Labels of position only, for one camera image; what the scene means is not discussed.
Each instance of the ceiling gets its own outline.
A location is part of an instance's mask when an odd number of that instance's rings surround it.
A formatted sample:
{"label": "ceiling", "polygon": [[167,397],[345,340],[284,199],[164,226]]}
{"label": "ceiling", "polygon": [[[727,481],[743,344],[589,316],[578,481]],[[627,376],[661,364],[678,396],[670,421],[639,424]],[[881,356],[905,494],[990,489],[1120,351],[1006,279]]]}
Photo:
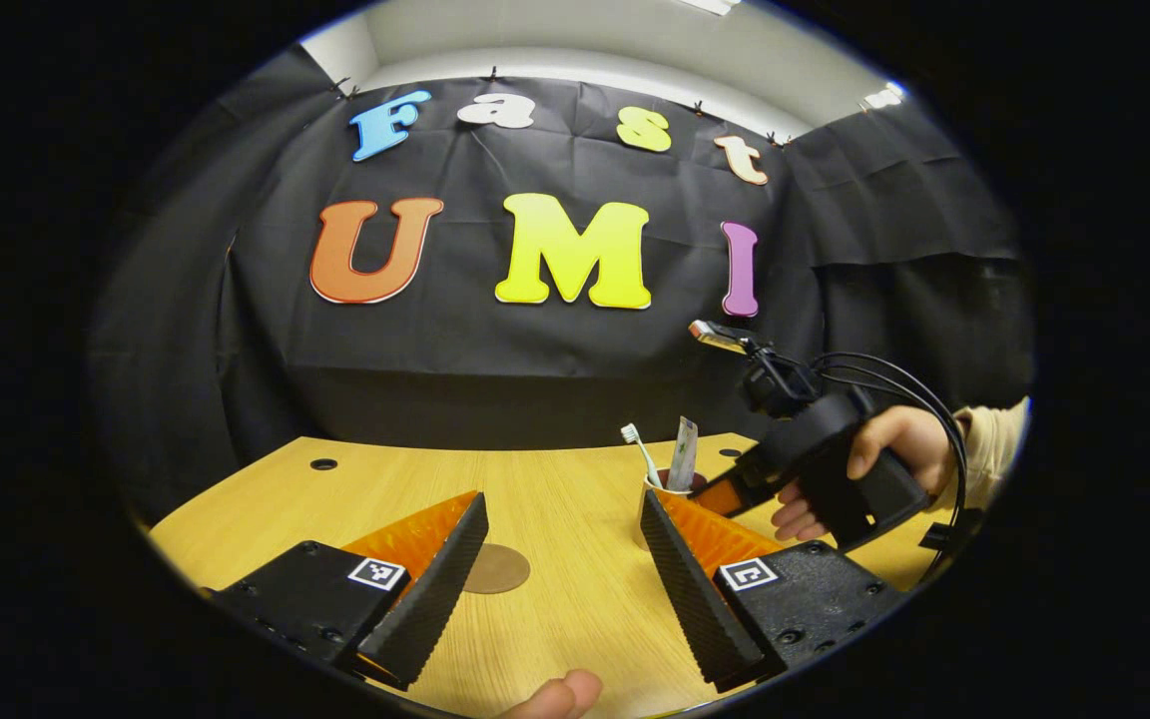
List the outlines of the ceiling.
{"label": "ceiling", "polygon": [[857,113],[889,79],[758,0],[724,17],[678,0],[388,0],[366,20],[381,68],[457,49],[590,49],[720,82],[813,127]]}

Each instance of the beige sleeve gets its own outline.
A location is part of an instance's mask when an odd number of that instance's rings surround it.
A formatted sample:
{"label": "beige sleeve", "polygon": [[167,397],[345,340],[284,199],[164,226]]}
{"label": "beige sleeve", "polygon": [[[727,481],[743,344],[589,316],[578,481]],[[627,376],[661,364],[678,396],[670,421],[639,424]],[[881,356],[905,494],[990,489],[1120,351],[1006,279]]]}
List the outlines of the beige sleeve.
{"label": "beige sleeve", "polygon": [[[1030,404],[1023,397],[1010,410],[994,410],[990,406],[966,406],[953,414],[963,424],[966,437],[966,506],[987,506],[996,488],[1010,471],[1010,464],[1018,454],[1019,444],[1027,427],[1027,410]],[[938,511],[952,506],[957,496],[957,473],[952,474],[943,495],[931,502],[927,511]]]}

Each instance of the table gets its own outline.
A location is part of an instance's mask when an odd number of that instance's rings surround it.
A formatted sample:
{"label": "table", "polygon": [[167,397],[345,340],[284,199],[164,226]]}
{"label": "table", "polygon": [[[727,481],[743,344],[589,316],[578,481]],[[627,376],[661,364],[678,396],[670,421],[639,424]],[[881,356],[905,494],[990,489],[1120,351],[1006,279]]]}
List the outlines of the table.
{"label": "table", "polygon": [[[734,465],[721,450],[750,446],[753,441],[735,434],[703,436],[695,469],[715,477]],[[647,445],[657,467],[667,467],[672,448]],[[320,458],[337,467],[312,468]],[[644,467],[631,445],[411,450],[301,437],[179,506],[150,537],[184,578],[218,590],[292,543],[343,546],[430,504],[483,491],[486,542],[523,552],[530,578],[503,594],[462,594],[407,699],[496,716],[578,666],[604,682],[589,718],[667,714],[729,693],[703,682],[651,554],[631,538]],[[776,506],[737,520],[773,536]],[[949,517],[950,510],[921,513],[850,559],[906,590],[935,554],[918,541]]]}

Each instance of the human hand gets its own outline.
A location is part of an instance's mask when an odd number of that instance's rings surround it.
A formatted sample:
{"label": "human hand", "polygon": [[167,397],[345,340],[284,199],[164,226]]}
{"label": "human hand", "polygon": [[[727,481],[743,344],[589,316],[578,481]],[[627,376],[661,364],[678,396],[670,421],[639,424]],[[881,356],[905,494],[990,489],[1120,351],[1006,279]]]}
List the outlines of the human hand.
{"label": "human hand", "polygon": [[[912,477],[930,496],[938,496],[956,474],[952,444],[940,420],[917,406],[896,405],[868,420],[854,434],[845,476],[862,477],[887,446],[903,459]],[[796,480],[780,491],[780,502],[783,506],[770,518],[777,541],[790,537],[812,541],[828,531],[811,511]]]}
{"label": "human hand", "polygon": [[576,719],[601,696],[601,679],[592,672],[570,670],[565,678],[549,679],[530,699],[497,719]]}

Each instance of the round coaster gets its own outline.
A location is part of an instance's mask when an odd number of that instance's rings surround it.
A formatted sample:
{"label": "round coaster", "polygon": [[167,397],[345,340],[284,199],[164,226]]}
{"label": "round coaster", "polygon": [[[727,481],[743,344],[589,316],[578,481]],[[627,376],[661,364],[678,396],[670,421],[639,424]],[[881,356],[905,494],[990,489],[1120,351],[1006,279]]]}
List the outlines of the round coaster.
{"label": "round coaster", "polygon": [[530,561],[520,551],[498,543],[483,543],[478,559],[469,569],[465,591],[474,594],[499,594],[521,587],[530,576]]}

